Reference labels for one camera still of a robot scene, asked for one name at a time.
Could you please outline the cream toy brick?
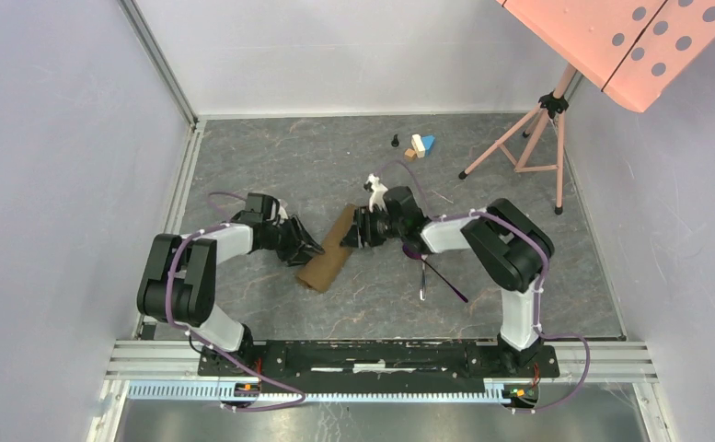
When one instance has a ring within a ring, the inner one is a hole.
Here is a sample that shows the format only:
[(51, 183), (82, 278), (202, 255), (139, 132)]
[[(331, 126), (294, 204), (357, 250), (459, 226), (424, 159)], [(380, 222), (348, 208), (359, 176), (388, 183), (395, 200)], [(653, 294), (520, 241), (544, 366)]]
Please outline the cream toy brick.
[(415, 152), (416, 157), (423, 158), (426, 155), (426, 148), (419, 134), (411, 136), (411, 147)]

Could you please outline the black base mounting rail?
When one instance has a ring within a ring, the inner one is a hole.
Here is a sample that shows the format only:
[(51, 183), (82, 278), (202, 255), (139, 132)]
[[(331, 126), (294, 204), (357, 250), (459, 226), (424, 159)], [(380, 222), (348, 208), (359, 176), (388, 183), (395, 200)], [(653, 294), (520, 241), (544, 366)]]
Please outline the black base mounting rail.
[(302, 392), (480, 392), (483, 380), (558, 378), (553, 346), (516, 352), (496, 341), (348, 340), (255, 342), (237, 359)]

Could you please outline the brown cloth napkin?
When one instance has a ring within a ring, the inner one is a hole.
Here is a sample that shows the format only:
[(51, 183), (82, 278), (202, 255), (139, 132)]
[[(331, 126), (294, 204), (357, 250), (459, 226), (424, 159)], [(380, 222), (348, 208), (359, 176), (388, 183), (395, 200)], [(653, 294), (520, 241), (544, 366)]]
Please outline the brown cloth napkin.
[(343, 247), (340, 243), (352, 226), (356, 208), (354, 204), (347, 204), (343, 208), (321, 243), (325, 253), (312, 258), (297, 273), (296, 280), (301, 286), (318, 293), (325, 293), (336, 280), (352, 254), (352, 248)]

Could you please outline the pink tripod stand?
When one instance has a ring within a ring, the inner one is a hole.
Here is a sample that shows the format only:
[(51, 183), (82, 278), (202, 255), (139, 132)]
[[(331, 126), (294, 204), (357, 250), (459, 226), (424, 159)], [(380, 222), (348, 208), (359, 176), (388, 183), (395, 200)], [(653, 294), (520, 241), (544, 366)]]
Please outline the pink tripod stand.
[[(550, 93), (541, 96), (536, 106), (518, 120), (502, 136), (496, 139), (480, 156), (459, 172), (458, 178), (465, 180), (483, 161), (496, 150), (501, 150), (513, 165), (515, 173), (532, 173), (554, 171), (556, 173), (556, 194), (554, 213), (562, 215), (564, 212), (564, 163), (565, 163), (565, 126), (567, 110), (570, 106), (565, 98), (565, 93), (571, 81), (578, 73), (577, 68), (568, 63), (557, 85)], [(542, 166), (528, 166), (527, 162), (536, 150), (541, 135), (548, 126), (557, 124), (556, 129), (556, 160), (554, 163)], [(505, 143), (520, 129), (522, 137), (527, 139), (524, 150), (519, 157), (515, 157)]]

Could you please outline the pink perforated stand board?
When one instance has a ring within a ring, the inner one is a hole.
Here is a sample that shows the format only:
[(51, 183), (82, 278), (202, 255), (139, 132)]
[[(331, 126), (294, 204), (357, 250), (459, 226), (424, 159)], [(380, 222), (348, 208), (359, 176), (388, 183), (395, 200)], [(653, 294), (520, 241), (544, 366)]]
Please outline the pink perforated stand board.
[(646, 111), (715, 40), (715, 0), (506, 0), (619, 106)]

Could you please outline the purple spoon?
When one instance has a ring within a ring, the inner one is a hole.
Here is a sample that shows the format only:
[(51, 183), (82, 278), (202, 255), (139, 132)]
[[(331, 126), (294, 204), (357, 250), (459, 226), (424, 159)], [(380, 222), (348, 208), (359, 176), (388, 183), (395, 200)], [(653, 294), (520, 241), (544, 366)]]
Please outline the purple spoon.
[(456, 288), (447, 278), (445, 278), (428, 260), (428, 256), (426, 254), (419, 253), (417, 251), (414, 251), (411, 249), (411, 247), (407, 244), (402, 245), (402, 251), (404, 254), (414, 260), (421, 262), (421, 256), (425, 256), (425, 260), (427, 262), (427, 270), (432, 271), (434, 274), (436, 274), (452, 291), (453, 293), (464, 303), (468, 303), (469, 299), (458, 289)]

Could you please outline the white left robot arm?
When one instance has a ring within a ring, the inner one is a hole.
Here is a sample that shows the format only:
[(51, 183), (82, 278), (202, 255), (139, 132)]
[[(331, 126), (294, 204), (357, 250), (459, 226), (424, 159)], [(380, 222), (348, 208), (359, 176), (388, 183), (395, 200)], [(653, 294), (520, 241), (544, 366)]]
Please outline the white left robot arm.
[(241, 211), (215, 226), (189, 235), (156, 235), (136, 298), (140, 314), (221, 349), (221, 363), (239, 376), (255, 366), (256, 351), (248, 326), (215, 304), (218, 265), (271, 250), (285, 265), (299, 266), (325, 252), (277, 198), (252, 192), (242, 201)]

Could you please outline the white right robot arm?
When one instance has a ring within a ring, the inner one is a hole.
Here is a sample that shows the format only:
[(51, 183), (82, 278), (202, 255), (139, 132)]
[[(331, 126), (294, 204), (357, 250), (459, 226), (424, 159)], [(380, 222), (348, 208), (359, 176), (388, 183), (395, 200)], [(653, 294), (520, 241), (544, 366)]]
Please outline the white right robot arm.
[(408, 187), (379, 194), (381, 203), (354, 210), (341, 245), (377, 247), (398, 238), (420, 257), (471, 250), (502, 290), (499, 365), (511, 376), (523, 375), (535, 364), (544, 341), (540, 296), (555, 251), (551, 239), (504, 198), (465, 215), (431, 218)]

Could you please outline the blue wooden triangle block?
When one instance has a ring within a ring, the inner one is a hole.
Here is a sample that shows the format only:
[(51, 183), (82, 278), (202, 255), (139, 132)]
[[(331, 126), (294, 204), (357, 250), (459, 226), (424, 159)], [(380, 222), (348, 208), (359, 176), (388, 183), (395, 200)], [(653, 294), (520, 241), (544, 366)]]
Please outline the blue wooden triangle block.
[(432, 146), (435, 142), (435, 137), (433, 135), (425, 135), (421, 137), (421, 143), (423, 147), (424, 155), (427, 156), (432, 150)]

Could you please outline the small tan wooden cube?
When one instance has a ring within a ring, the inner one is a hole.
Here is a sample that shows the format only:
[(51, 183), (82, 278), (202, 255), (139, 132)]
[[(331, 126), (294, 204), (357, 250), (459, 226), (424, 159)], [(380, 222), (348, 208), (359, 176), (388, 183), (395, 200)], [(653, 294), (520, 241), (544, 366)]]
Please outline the small tan wooden cube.
[(414, 161), (417, 158), (417, 153), (414, 149), (411, 149), (411, 148), (406, 149), (404, 151), (404, 158), (407, 161)]

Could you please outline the silver fork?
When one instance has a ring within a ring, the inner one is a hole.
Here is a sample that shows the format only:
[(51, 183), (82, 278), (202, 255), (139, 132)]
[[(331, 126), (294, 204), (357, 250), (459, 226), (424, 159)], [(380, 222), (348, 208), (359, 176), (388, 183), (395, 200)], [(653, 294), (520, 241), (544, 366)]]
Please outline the silver fork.
[(427, 286), (427, 277), (426, 277), (426, 269), (427, 269), (427, 262), (425, 260), (425, 256), (421, 256), (421, 282), (420, 282), (420, 289), (419, 289), (419, 297), (421, 301), (426, 300), (426, 286)]

